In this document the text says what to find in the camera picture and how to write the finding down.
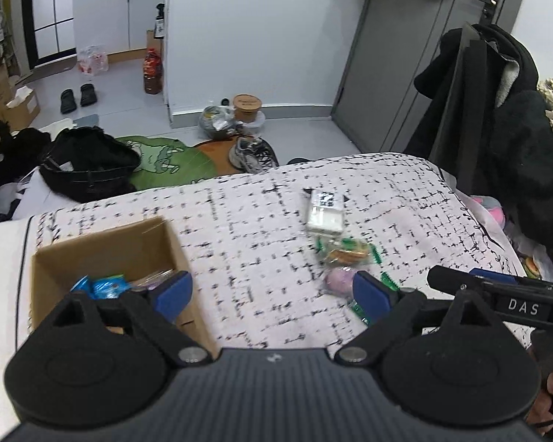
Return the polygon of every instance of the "orange rug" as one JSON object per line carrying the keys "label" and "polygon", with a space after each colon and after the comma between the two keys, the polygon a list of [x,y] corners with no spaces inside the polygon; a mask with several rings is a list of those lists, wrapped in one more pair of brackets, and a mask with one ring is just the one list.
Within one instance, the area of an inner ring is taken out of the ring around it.
{"label": "orange rug", "polygon": [[232,136],[228,140],[221,141],[206,141],[205,143],[199,143],[194,147],[202,153],[206,154],[215,165],[218,176],[225,176],[226,174],[239,174],[243,171],[234,168],[227,154],[230,148],[235,144],[237,136]]}

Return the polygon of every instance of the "door handle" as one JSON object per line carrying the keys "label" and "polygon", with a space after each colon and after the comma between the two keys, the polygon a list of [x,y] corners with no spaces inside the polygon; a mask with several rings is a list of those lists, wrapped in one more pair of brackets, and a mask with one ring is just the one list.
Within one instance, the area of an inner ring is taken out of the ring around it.
{"label": "door handle", "polygon": [[498,7],[498,3],[500,0],[479,0],[484,4],[484,8],[481,12],[481,18],[479,19],[479,23],[482,25],[490,25],[492,21],[494,20],[494,15],[496,12],[496,8]]}

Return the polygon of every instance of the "red bottle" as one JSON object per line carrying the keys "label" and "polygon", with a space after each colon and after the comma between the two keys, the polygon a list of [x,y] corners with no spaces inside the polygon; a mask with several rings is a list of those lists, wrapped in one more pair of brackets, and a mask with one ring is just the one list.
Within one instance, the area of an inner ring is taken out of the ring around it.
{"label": "red bottle", "polygon": [[153,48],[148,48],[143,60],[143,88],[150,95],[162,91],[162,60]]}

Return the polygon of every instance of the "cartoon character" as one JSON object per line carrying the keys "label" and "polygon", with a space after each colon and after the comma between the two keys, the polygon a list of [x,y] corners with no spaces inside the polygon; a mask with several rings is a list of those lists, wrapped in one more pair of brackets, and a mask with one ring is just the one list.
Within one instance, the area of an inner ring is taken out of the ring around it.
{"label": "cartoon character", "polygon": [[129,147],[139,154],[142,163],[137,168],[137,171],[143,169],[148,172],[166,172],[170,170],[170,174],[174,174],[180,169],[177,164],[172,164],[170,159],[174,153],[184,152],[183,148],[175,148],[173,146],[148,146],[147,144],[139,143],[139,141],[125,141]]}

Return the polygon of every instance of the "container lid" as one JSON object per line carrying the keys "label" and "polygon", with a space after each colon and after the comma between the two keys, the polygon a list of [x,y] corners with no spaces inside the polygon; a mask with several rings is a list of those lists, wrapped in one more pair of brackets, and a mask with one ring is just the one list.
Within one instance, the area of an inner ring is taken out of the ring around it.
{"label": "container lid", "polygon": [[233,105],[242,111],[257,111],[262,101],[252,95],[237,95],[233,97]]}

